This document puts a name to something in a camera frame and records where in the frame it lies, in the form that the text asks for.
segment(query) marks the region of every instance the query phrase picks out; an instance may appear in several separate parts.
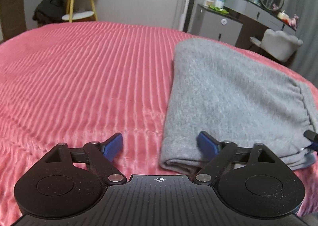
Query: bed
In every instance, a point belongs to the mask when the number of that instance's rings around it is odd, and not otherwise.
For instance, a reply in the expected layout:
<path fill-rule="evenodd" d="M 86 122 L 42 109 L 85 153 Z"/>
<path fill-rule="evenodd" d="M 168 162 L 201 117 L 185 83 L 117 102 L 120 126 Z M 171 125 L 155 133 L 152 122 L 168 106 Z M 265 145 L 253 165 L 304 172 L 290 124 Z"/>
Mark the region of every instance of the bed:
<path fill-rule="evenodd" d="M 191 37 L 167 28 L 81 22 L 47 25 L 0 45 L 0 225 L 20 216 L 16 181 L 59 142 L 73 148 L 121 132 L 124 149 L 114 163 L 127 178 L 173 174 L 158 160 L 174 46 Z M 307 83 L 318 106 L 318 90 Z M 306 187 L 298 214 L 318 211 L 318 162 L 295 173 Z"/>

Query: pink bedspread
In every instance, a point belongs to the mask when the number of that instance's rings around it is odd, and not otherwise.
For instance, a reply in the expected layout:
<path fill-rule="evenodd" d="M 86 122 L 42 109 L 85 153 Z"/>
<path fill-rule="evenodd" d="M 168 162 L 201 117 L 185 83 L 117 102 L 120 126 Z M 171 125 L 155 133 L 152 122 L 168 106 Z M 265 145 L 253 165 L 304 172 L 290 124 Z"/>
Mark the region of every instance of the pink bedspread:
<path fill-rule="evenodd" d="M 158 159 L 174 46 L 191 37 L 166 28 L 85 22 L 47 25 L 0 45 L 0 225 L 20 216 L 16 181 L 58 142 L 79 147 L 121 132 L 124 149 L 115 165 L 128 178 L 173 174 Z M 307 83 L 318 103 L 318 90 Z M 300 214 L 318 210 L 317 171 L 318 163 L 296 172 L 306 186 Z"/>

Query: brown door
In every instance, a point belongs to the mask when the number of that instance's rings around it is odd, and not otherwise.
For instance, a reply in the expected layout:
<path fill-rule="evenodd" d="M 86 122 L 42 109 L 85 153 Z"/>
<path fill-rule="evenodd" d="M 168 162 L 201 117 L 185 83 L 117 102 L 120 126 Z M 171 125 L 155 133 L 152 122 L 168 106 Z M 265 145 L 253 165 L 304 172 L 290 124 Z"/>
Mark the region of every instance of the brown door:
<path fill-rule="evenodd" d="M 23 0 L 0 0 L 0 20 L 4 41 L 26 31 Z"/>

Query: white round tabletop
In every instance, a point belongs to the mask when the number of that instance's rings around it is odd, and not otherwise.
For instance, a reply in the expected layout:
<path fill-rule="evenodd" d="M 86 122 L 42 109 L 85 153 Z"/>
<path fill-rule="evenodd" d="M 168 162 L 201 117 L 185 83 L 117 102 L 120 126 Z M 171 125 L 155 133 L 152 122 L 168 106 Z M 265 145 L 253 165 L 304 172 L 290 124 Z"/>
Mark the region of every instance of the white round tabletop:
<path fill-rule="evenodd" d="M 91 10 L 90 11 L 73 13 L 72 20 L 81 20 L 81 19 L 85 19 L 85 18 L 91 17 L 93 15 L 94 15 L 94 12 L 91 11 Z M 64 15 L 62 17 L 62 20 L 64 20 L 64 21 L 70 20 L 70 15 L 69 14 Z"/>

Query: gray curtain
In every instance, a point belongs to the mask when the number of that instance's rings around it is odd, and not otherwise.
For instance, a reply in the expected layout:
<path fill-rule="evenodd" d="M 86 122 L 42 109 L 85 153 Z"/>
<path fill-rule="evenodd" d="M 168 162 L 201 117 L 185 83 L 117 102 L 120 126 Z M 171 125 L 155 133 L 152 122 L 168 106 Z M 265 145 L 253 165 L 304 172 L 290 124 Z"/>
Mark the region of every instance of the gray curtain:
<path fill-rule="evenodd" d="M 298 15 L 296 36 L 304 41 L 289 68 L 318 87 L 318 0 L 289 0 L 286 13 Z"/>

